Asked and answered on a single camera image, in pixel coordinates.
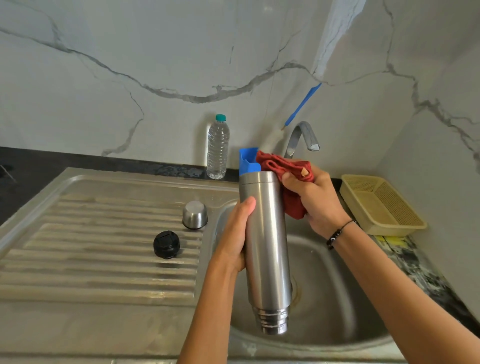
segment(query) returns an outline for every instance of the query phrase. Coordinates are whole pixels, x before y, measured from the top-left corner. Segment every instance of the left arm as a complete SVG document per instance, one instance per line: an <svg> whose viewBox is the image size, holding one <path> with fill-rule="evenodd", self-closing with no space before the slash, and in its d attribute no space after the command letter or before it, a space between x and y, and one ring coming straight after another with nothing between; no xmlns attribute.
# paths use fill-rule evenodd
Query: left arm
<svg viewBox="0 0 480 364"><path fill-rule="evenodd" d="M220 243L208 265L202 293L178 364L227 362L233 292L238 272L245 268L241 253L248 216L255 208L250 197L231 212Z"/></svg>

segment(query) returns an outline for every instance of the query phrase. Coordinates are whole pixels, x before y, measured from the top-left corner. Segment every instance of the faucet spout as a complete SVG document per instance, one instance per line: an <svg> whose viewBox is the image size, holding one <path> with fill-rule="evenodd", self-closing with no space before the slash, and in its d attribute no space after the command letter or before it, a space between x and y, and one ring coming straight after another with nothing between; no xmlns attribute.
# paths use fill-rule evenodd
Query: faucet spout
<svg viewBox="0 0 480 364"><path fill-rule="evenodd" d="M303 135L307 149L310 151L319 151L320 145L318 144L317 137L313 132L312 127L306 121L300 121L293 129L290 140L288 141L287 150L283 158L293 158L293 153L297 149L297 145L300 140L300 136Z"/></svg>

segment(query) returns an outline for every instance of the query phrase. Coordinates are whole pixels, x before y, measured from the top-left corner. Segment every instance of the black granite countertop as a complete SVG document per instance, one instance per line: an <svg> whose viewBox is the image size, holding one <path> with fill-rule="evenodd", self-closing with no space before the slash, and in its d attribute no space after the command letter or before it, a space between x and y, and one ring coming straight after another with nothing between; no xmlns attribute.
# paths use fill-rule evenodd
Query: black granite countertop
<svg viewBox="0 0 480 364"><path fill-rule="evenodd" d="M67 167L208 179L201 166L0 147L0 225ZM228 169L222 181L238 179L239 171ZM338 191L341 180L332 182ZM480 337L478 321L410 238L372 238L432 299Z"/></svg>

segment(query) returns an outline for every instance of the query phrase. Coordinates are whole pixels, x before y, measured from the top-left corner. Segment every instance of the stainless steel sink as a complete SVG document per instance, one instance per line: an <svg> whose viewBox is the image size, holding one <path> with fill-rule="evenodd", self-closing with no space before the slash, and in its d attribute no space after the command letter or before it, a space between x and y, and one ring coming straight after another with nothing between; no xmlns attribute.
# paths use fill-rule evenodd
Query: stainless steel sink
<svg viewBox="0 0 480 364"><path fill-rule="evenodd" d="M236 183L67 169L0 227L0 359L175 358L237 198ZM181 223L194 199L208 208L198 231ZM180 236L169 261L151 247L163 230ZM260 332L242 272L229 358L402 361L339 256L303 220L287 218L287 232L288 332Z"/></svg>

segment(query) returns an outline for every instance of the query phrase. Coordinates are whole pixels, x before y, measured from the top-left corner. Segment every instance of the water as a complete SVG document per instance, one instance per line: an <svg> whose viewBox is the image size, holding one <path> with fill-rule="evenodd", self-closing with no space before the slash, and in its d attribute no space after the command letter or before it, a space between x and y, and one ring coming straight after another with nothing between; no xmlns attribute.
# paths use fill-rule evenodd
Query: water
<svg viewBox="0 0 480 364"><path fill-rule="evenodd" d="M228 141L230 129L226 122L215 120L208 129L207 175L219 180L227 171Z"/></svg>

